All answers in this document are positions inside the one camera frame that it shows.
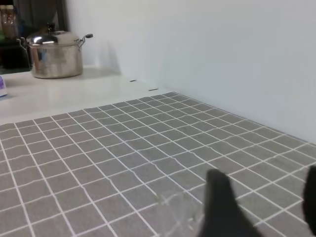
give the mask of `white countertop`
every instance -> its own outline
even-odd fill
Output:
[[[2,77],[8,95],[0,98],[0,125],[169,92],[91,67],[68,79],[37,79],[30,72]]]

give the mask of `white wall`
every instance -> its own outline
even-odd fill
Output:
[[[67,0],[84,62],[316,142],[315,0]]]

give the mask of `grid pattern mat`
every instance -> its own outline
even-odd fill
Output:
[[[265,236],[310,236],[301,193],[316,146],[171,92],[0,126],[0,236],[153,237],[161,192],[201,207],[229,174]]]

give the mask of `pot handle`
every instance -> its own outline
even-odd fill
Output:
[[[85,35],[82,39],[80,39],[80,42],[78,44],[78,47],[79,47],[79,51],[82,50],[82,46],[84,45],[85,43],[85,39],[89,39],[89,38],[92,38],[93,37],[93,34],[88,34],[88,35]]]
[[[23,44],[25,44],[25,38],[23,38],[23,37],[21,37],[20,39],[17,38],[16,41],[19,42],[20,46],[21,46],[21,47],[26,51],[26,53],[27,53],[28,50],[27,50],[27,48],[23,45]]]

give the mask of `stainless steel pot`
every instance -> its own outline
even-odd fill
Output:
[[[29,36],[25,42],[30,48],[31,73],[36,78],[58,79],[82,74],[81,49],[85,39],[65,31],[54,31],[48,26],[48,32]]]

